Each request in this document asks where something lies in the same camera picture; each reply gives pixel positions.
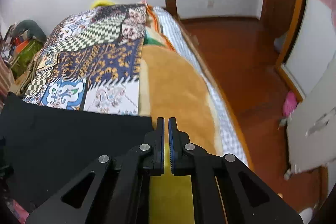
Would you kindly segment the white wall socket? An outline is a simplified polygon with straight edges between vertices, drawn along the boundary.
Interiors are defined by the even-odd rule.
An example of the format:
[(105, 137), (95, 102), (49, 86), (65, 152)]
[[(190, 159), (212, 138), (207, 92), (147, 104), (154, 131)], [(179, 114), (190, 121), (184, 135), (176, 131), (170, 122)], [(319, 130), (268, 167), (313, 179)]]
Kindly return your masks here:
[(213, 0), (208, 0), (207, 7), (212, 8), (213, 6), (214, 6), (214, 1)]

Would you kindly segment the wooden bed post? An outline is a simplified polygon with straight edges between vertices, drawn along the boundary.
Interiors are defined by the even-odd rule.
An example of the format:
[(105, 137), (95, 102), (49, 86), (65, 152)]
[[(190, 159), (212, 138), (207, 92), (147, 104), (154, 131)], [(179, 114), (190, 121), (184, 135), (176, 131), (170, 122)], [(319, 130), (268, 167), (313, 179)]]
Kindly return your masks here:
[(176, 0), (165, 0), (165, 10), (176, 20), (180, 20)]

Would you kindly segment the white wardrobe door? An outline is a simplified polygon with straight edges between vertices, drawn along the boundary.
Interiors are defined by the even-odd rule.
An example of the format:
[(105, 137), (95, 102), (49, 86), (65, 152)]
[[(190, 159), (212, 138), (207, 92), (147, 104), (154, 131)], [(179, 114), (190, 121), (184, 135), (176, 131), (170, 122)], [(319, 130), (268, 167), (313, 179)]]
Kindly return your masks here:
[(283, 68), (303, 93), (287, 127), (290, 171), (303, 173), (335, 160), (335, 0), (306, 0)]

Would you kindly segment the pink slipper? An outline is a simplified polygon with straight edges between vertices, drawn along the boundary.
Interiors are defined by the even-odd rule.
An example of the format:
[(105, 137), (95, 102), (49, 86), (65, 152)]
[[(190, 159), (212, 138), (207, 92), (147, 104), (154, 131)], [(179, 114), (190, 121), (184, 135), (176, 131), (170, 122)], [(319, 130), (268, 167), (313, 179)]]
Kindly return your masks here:
[(286, 98), (285, 98), (285, 102), (282, 106), (282, 113), (283, 116), (288, 117), (290, 116), (290, 114), (295, 110), (295, 108), (297, 107), (297, 99), (295, 94), (290, 91), (287, 93)]

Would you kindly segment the khaki folded pants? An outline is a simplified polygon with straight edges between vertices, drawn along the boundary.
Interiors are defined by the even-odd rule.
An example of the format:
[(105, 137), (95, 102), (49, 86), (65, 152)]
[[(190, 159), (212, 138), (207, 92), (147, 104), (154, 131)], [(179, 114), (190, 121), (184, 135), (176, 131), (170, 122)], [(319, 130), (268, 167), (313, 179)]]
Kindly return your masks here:
[(40, 61), (40, 57), (31, 60), (26, 71), (15, 80), (14, 93), (17, 96), (22, 96), (26, 92), (29, 84), (35, 77), (35, 73)]

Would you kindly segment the patchwork patterned bedspread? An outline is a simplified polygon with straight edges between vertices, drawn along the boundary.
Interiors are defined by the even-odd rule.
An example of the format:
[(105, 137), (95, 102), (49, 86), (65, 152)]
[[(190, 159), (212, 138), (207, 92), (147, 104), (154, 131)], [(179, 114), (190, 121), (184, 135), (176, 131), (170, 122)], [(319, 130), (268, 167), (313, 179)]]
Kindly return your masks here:
[(143, 4), (96, 7), (65, 18), (39, 52), (23, 100), (57, 109), (137, 115), (146, 20)]

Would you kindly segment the black pants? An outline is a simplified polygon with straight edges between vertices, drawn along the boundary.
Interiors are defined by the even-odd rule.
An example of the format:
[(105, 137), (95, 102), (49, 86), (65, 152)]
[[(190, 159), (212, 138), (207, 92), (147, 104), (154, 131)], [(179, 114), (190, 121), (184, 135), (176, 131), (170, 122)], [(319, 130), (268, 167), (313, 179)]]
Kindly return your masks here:
[(55, 109), (9, 94), (1, 112), (9, 196), (32, 212), (99, 156), (125, 154), (152, 129), (151, 117)]

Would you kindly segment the yellow foam tube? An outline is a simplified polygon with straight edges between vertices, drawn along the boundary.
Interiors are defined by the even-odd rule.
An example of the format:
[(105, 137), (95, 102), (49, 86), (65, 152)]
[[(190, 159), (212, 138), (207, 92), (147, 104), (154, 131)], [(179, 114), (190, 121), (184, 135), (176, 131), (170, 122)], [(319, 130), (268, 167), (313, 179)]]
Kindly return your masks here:
[(113, 5), (115, 5), (115, 3), (110, 0), (94, 0), (90, 6), (90, 9), (95, 9), (97, 7), (104, 7), (104, 6), (113, 6)]

